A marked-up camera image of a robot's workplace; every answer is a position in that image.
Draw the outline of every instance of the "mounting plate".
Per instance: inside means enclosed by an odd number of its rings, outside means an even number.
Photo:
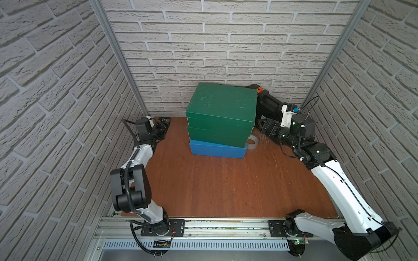
[[[283,223],[284,223],[284,220],[269,220],[268,221],[268,227],[270,228],[270,236],[272,238],[287,237],[288,240],[291,241],[292,237],[289,237],[284,232]],[[313,237],[313,234],[311,234],[311,233],[305,232],[305,234],[307,234],[309,238]]]
[[[176,232],[174,237],[183,236],[185,220],[169,218],[168,221],[170,222],[170,225],[174,228],[174,231]],[[141,236],[158,236],[158,235],[155,231],[151,231],[149,228],[144,227],[143,229],[141,229]],[[171,230],[169,230],[165,236],[171,237]]]

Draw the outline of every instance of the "black cable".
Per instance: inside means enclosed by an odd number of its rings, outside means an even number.
[[[315,97],[313,97],[312,99],[310,99],[305,105],[303,105],[302,107],[301,107],[301,109],[300,110],[303,110],[311,101],[313,101],[315,98],[319,98],[319,96],[315,96]]]
[[[144,250],[146,253],[148,253],[148,254],[150,254],[150,255],[153,255],[153,256],[162,256],[162,255],[164,255],[165,253],[167,253],[167,251],[168,251],[168,250],[149,250],[149,249],[147,249],[146,247],[144,247],[144,246],[143,246],[143,244],[141,244],[141,242],[138,240],[138,237],[136,236],[136,233],[135,233],[135,229],[134,229],[134,227],[133,227],[133,222],[132,222],[132,220],[130,220],[130,221],[129,221],[129,225],[130,225],[130,228],[131,228],[132,236],[133,236],[133,238],[135,239],[136,243],[137,243],[137,244],[138,244],[138,246],[139,246],[142,250]]]
[[[124,175],[124,182],[125,182],[125,192],[126,192],[126,198],[128,199],[128,205],[129,205],[129,209],[132,211],[132,213],[138,214],[140,215],[141,213],[138,213],[136,211],[135,206],[133,205],[132,202],[132,196],[130,194],[130,189],[129,189],[129,167],[132,164],[132,160],[128,161],[125,167],[125,175]]]
[[[280,143],[280,150],[282,151],[283,155],[285,155],[286,157],[289,157],[289,158],[291,158],[291,159],[295,159],[295,158],[297,158],[296,156],[287,155],[287,154],[283,151],[283,148],[282,148],[282,143]]]
[[[282,226],[282,232],[285,234],[286,241],[287,241],[287,242],[289,242],[289,240],[288,240],[288,238],[287,238],[286,228],[285,228],[285,226],[284,226],[284,225],[285,225],[285,224],[283,223],[283,226]]]
[[[144,228],[145,226],[137,226],[137,227],[134,227],[134,229],[133,230],[138,230],[138,229],[141,229],[141,228]]]
[[[135,224],[137,224],[137,225],[140,225],[140,226],[145,226],[145,225],[148,225],[148,223],[147,222],[139,222],[139,221],[136,221],[136,220],[130,220],[130,222],[132,221],[132,223],[135,223]]]
[[[321,166],[321,167],[327,167],[327,168],[329,168],[330,170],[332,170],[332,171],[334,171],[343,181],[345,180],[343,177],[341,177],[341,175],[337,172],[337,171],[335,171],[335,170],[333,170],[332,168],[330,168],[330,167],[328,167],[327,165],[324,165],[324,164],[319,164],[319,163],[316,163],[316,162],[312,162],[312,161],[308,161],[308,163],[312,163],[312,164],[316,164],[316,165],[319,165],[319,166]]]
[[[398,238],[398,235],[399,235],[399,232],[396,233],[395,238],[393,239],[392,243],[390,243],[390,245],[388,245],[385,249],[379,250],[379,251],[371,251],[370,253],[381,253],[381,252],[384,252],[384,251],[388,250],[393,245],[393,243],[396,241],[396,239]]]
[[[309,110],[308,110],[308,113],[306,114],[306,118],[303,120],[303,123],[302,123],[302,125],[305,125],[305,122],[306,122],[306,119],[308,118],[308,116],[309,116],[309,112],[312,110],[312,108],[315,106],[315,104],[319,101],[320,99],[317,99],[314,103],[313,103],[313,105],[312,105],[312,107],[310,107],[309,108]]]
[[[134,142],[134,144],[135,144],[135,147],[139,148],[139,141],[138,141],[138,139],[137,139],[137,137],[136,137],[135,133],[133,133],[132,129],[131,129],[131,128],[128,126],[128,124],[127,124],[127,122],[128,122],[128,123],[131,123],[131,124],[136,124],[136,123],[135,123],[135,122],[128,121],[128,120],[126,120],[126,119],[122,119],[122,122],[123,122],[123,124],[125,125],[125,127],[128,129],[129,133],[131,134],[131,136],[132,136],[132,138],[133,138],[133,142]]]
[[[299,135],[298,135],[298,151],[301,151],[301,140],[302,140],[302,136],[301,136],[301,131],[299,131]]]

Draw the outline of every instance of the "white brick wall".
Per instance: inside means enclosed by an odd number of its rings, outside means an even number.
[[[357,4],[336,0],[102,2],[139,90],[148,92],[149,112],[173,116],[184,116],[189,101],[177,95],[189,97],[193,90],[183,89],[199,81],[260,84],[282,101],[299,104]],[[174,98],[174,104],[164,105]]]
[[[89,1],[0,2],[0,260],[83,258],[140,115]]]
[[[403,229],[373,260],[418,258],[417,6],[373,0],[311,110],[318,140],[368,203]]]

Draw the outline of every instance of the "wooden floor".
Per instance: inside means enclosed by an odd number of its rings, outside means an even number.
[[[192,155],[186,126],[186,118],[172,118],[146,167],[152,198],[170,217],[283,218],[298,208],[337,216],[317,178],[258,129],[258,147],[231,159]]]

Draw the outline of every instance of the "tape roll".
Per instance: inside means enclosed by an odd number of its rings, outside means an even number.
[[[248,143],[248,140],[249,139],[252,140],[252,141],[254,141],[254,143],[253,144]],[[247,149],[248,150],[253,150],[253,149],[257,148],[257,145],[258,145],[258,138],[257,138],[257,136],[250,135],[248,137],[248,139],[247,139]]]

